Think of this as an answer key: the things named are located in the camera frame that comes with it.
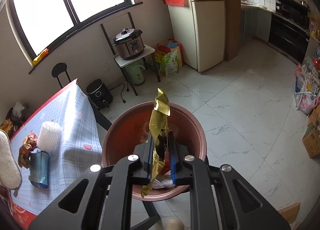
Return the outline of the gold foil wrapper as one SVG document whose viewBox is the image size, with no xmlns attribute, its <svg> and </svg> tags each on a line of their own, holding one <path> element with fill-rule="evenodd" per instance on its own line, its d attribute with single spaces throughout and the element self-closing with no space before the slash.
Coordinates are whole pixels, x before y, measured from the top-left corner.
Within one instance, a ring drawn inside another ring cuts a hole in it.
<svg viewBox="0 0 320 230">
<path fill-rule="evenodd" d="M 165 152 L 168 145 L 168 117 L 170 116 L 169 100 L 164 91 L 157 88 L 157 97 L 155 97 L 155 104 L 151 112 L 149 121 L 149 132 L 154 141 L 153 147 L 153 163 L 151 182 L 142 186 L 140 192 L 141 197 L 144 198 L 152 190 L 153 180 L 160 174 L 165 166 Z"/>
</svg>

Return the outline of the black kitchen stove oven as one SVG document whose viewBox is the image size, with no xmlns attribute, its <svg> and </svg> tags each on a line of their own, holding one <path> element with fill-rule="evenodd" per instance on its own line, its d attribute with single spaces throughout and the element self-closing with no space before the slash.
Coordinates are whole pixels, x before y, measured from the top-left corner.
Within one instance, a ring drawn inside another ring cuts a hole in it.
<svg viewBox="0 0 320 230">
<path fill-rule="evenodd" d="M 308 48 L 310 9 L 304 1 L 275 0 L 268 43 L 302 63 Z"/>
</svg>

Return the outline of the white plastic bag in bucket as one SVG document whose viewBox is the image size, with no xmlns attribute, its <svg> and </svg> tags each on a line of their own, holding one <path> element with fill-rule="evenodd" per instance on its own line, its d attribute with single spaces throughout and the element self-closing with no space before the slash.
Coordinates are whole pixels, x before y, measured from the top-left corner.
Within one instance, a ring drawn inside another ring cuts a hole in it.
<svg viewBox="0 0 320 230">
<path fill-rule="evenodd" d="M 152 188 L 155 190 L 172 189 L 174 187 L 175 184 L 171 179 L 171 171 L 166 172 L 164 175 L 158 174 L 152 183 Z"/>
</svg>

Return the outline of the blue plaid tablecloth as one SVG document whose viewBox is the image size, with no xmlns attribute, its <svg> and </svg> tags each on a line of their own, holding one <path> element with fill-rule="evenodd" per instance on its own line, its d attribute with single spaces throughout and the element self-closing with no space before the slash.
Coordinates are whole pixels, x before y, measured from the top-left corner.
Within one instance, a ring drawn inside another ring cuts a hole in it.
<svg viewBox="0 0 320 230">
<path fill-rule="evenodd" d="M 97 123 L 88 96 L 72 81 L 47 100 L 10 139 L 18 165 L 19 149 L 31 132 L 39 137 L 42 123 L 62 127 L 58 148 L 49 154 L 49 187 L 40 189 L 29 181 L 30 171 L 20 168 L 18 190 L 1 185 L 1 229 L 27 229 L 30 223 L 92 164 L 102 161 Z"/>
</svg>

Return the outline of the black air fryer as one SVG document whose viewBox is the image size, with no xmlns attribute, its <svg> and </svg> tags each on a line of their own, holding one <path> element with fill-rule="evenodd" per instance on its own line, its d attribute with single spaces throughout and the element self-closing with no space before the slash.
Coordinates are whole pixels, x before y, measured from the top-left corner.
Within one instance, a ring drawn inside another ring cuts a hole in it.
<svg viewBox="0 0 320 230">
<path fill-rule="evenodd" d="M 91 82 L 86 88 L 86 93 L 99 109 L 109 108 L 113 100 L 112 94 L 102 79 L 96 79 Z"/>
</svg>

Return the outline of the green electric kettle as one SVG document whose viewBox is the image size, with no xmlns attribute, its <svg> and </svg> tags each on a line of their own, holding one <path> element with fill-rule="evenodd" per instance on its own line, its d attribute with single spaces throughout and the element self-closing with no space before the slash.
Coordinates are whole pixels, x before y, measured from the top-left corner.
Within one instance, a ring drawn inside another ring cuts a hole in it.
<svg viewBox="0 0 320 230">
<path fill-rule="evenodd" d="M 135 86 L 144 84 L 145 77 L 143 75 L 143 70 L 145 70 L 145 67 L 143 65 L 132 63 L 125 68 Z"/>
</svg>

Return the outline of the small white side table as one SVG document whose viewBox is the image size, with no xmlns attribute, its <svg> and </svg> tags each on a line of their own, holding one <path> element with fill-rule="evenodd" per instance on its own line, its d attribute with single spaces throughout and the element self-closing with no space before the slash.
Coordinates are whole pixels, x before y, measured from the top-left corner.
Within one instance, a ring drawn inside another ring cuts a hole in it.
<svg viewBox="0 0 320 230">
<path fill-rule="evenodd" d="M 141 55 L 133 59 L 123 59 L 120 55 L 116 55 L 114 60 L 120 70 L 122 71 L 126 81 L 131 86 L 135 96 L 138 95 L 136 91 L 136 86 L 141 86 L 145 82 L 143 70 L 151 70 L 157 77 L 157 81 L 161 82 L 160 74 L 157 69 L 156 59 L 155 59 L 156 50 L 148 45 L 144 46 L 144 51 Z"/>
</svg>

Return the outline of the white foam net sleeve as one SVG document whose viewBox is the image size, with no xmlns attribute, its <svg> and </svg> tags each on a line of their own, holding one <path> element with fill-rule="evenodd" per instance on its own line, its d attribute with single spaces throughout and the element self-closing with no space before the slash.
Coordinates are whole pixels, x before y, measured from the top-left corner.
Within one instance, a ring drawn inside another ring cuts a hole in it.
<svg viewBox="0 0 320 230">
<path fill-rule="evenodd" d="M 41 125 L 37 148 L 47 153 L 54 152 L 60 144 L 61 133 L 62 127 L 58 123 L 45 121 Z"/>
</svg>

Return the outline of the colourful shopping bags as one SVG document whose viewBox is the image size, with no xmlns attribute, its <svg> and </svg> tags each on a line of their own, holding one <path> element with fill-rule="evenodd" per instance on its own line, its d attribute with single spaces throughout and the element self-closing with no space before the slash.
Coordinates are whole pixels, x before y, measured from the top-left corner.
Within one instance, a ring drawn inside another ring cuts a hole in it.
<svg viewBox="0 0 320 230">
<path fill-rule="evenodd" d="M 152 56 L 148 56 L 147 63 L 156 67 L 161 77 L 170 77 L 177 74 L 183 67 L 182 45 L 173 39 L 166 39 L 158 43 L 154 53 L 155 62 L 153 63 Z"/>
</svg>

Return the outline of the silver electric pressure cooker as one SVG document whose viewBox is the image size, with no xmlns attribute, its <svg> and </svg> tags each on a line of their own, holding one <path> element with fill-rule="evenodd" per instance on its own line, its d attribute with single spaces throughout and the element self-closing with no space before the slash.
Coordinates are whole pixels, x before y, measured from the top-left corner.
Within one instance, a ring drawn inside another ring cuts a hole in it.
<svg viewBox="0 0 320 230">
<path fill-rule="evenodd" d="M 128 29 L 121 30 L 113 39 L 113 47 L 122 59 L 129 60 L 140 56 L 144 51 L 142 30 Z"/>
</svg>

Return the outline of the blue paper box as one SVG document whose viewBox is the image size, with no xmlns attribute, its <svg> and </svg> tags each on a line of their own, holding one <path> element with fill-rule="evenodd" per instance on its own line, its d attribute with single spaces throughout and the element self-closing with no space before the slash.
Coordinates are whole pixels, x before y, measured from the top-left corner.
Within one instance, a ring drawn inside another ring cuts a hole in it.
<svg viewBox="0 0 320 230">
<path fill-rule="evenodd" d="M 49 187 L 49 154 L 44 151 L 31 153 L 29 181 L 34 187 Z"/>
</svg>

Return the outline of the crumpled brown red wrapper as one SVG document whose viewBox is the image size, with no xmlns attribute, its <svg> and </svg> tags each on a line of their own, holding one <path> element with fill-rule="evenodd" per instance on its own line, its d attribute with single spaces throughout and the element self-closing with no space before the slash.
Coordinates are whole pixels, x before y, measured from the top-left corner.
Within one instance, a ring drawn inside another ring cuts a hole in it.
<svg viewBox="0 0 320 230">
<path fill-rule="evenodd" d="M 18 166 L 29 169 L 31 167 L 30 155 L 37 148 L 38 137 L 35 133 L 28 134 L 19 149 Z"/>
</svg>

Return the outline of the cardboard box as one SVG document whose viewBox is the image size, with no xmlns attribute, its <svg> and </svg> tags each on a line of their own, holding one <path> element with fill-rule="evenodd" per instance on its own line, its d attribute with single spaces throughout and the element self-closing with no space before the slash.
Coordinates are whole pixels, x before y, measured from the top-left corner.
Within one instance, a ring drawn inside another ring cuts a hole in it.
<svg viewBox="0 0 320 230">
<path fill-rule="evenodd" d="M 303 144 L 310 158 L 314 158 L 320 153 L 319 130 L 310 124 L 303 136 Z"/>
</svg>

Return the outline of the cream white refrigerator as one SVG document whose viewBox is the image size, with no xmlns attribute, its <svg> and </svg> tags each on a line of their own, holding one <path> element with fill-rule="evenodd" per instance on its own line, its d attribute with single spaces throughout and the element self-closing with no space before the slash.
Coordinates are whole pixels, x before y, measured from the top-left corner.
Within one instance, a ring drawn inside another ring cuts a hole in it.
<svg viewBox="0 0 320 230">
<path fill-rule="evenodd" d="M 204 72 L 224 58 L 225 1 L 183 1 L 183 6 L 168 6 L 174 39 L 183 47 L 184 63 Z"/>
</svg>

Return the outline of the black window frame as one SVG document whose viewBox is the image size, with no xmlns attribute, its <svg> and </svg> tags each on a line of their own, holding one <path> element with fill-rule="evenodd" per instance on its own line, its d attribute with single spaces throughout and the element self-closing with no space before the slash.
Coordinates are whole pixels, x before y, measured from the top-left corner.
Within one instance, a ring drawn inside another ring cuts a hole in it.
<svg viewBox="0 0 320 230">
<path fill-rule="evenodd" d="M 136 5 L 135 0 L 1 0 L 1 10 L 32 70 L 85 28 Z M 49 54 L 33 66 L 32 60 L 46 48 Z"/>
</svg>

